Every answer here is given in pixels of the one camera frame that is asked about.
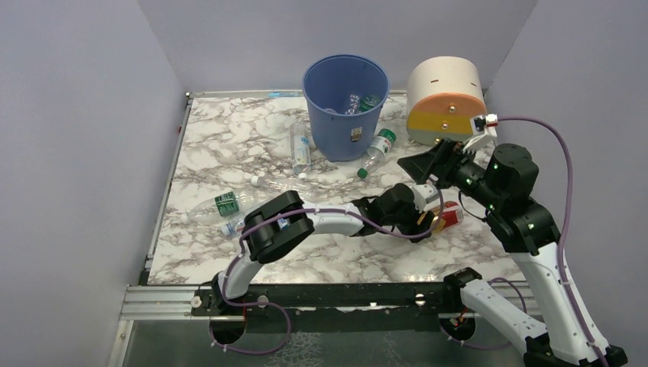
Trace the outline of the gold red snack packet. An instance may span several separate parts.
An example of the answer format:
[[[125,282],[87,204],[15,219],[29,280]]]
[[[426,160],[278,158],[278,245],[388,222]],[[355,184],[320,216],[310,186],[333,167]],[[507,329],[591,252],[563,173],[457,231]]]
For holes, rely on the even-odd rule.
[[[441,206],[436,206],[432,209],[432,212],[434,214],[433,222],[439,222],[433,229],[433,232],[441,232],[445,229],[452,228],[461,224],[464,220],[462,207],[455,201],[445,202],[443,209],[441,209]]]

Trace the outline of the green floral label bottle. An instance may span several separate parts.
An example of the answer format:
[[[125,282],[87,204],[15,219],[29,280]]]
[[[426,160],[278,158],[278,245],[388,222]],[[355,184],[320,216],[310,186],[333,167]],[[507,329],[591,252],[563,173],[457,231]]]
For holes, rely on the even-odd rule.
[[[376,95],[366,95],[363,96],[358,104],[358,111],[359,112],[367,112],[372,110],[374,107],[378,106],[379,102],[381,101],[381,97],[378,97]]]

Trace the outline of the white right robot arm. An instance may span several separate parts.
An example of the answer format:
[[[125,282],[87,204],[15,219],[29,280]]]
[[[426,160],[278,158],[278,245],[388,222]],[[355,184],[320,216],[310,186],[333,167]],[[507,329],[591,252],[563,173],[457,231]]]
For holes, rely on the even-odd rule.
[[[487,167],[457,141],[441,141],[398,164],[417,183],[433,178],[439,189],[455,187],[487,210],[486,222],[522,271],[542,315],[536,321],[498,295],[486,281],[452,280],[463,305],[477,312],[515,346],[527,366],[622,366],[625,351],[611,345],[595,326],[570,279],[561,238],[550,211],[531,191],[539,169],[530,152],[498,145]]]

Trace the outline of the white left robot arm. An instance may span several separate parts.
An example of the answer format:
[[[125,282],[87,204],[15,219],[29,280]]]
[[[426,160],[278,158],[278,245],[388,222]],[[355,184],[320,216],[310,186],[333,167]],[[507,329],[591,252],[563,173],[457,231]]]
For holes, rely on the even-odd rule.
[[[211,282],[216,306],[223,309],[242,299],[264,265],[282,259],[311,235],[426,239],[436,227],[427,206],[440,197],[430,184],[398,183],[380,196],[344,205],[308,203],[295,190],[286,191],[245,217],[238,254]]]

